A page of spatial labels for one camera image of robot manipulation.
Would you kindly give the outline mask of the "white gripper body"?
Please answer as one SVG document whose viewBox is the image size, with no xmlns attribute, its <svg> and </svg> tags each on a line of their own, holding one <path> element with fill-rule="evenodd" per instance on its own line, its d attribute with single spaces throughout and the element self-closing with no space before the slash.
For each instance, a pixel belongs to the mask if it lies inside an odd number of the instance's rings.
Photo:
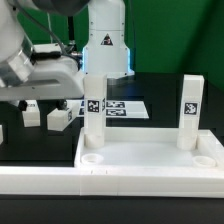
<svg viewBox="0 0 224 224">
<path fill-rule="evenodd" d="M 22 49 L 0 51 L 0 100 L 80 98 L 83 78 L 77 63 L 66 56 L 33 64 Z"/>
</svg>

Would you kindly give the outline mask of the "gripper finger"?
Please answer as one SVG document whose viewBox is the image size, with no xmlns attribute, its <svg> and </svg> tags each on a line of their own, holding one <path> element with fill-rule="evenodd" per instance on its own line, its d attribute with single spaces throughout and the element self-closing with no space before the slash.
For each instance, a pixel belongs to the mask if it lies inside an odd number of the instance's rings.
<svg viewBox="0 0 224 224">
<path fill-rule="evenodd" d="M 10 104 L 17 107 L 20 111 L 26 111 L 28 103 L 25 100 L 13 100 Z"/>
<path fill-rule="evenodd" d="M 57 100 L 56 101 L 56 108 L 58 110 L 67 110 L 68 109 L 68 105 L 67 105 L 67 101 L 62 99 L 62 100 Z"/>
</svg>

